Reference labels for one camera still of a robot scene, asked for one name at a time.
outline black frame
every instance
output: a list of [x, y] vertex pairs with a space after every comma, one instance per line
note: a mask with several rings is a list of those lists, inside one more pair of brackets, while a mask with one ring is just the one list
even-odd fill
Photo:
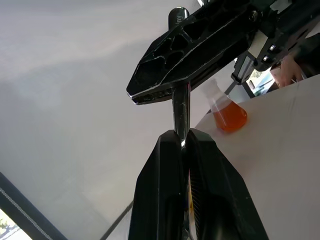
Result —
[[1, 172], [0, 208], [34, 240], [67, 240]]

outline orange liquid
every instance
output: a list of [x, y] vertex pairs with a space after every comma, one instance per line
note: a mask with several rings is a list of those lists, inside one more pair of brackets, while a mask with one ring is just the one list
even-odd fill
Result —
[[220, 111], [214, 112], [213, 116], [216, 126], [227, 133], [240, 129], [248, 118], [246, 111], [233, 101]]

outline white wall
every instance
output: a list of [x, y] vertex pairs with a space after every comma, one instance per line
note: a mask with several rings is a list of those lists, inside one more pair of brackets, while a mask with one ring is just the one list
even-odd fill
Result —
[[[0, 172], [69, 240], [100, 239], [173, 128], [170, 101], [136, 106], [126, 86], [176, 6], [198, 4], [0, 1]], [[209, 106], [191, 96], [194, 127]]]

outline human hand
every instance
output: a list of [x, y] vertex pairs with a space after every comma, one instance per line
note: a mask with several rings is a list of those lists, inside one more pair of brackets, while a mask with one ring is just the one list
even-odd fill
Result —
[[273, 69], [270, 73], [279, 88], [292, 84], [292, 80], [297, 82], [303, 80], [302, 70], [291, 55], [285, 56], [280, 68]]

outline window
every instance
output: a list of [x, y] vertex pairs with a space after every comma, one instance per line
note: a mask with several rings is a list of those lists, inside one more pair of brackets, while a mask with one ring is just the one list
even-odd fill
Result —
[[2, 173], [0, 240], [67, 240]]

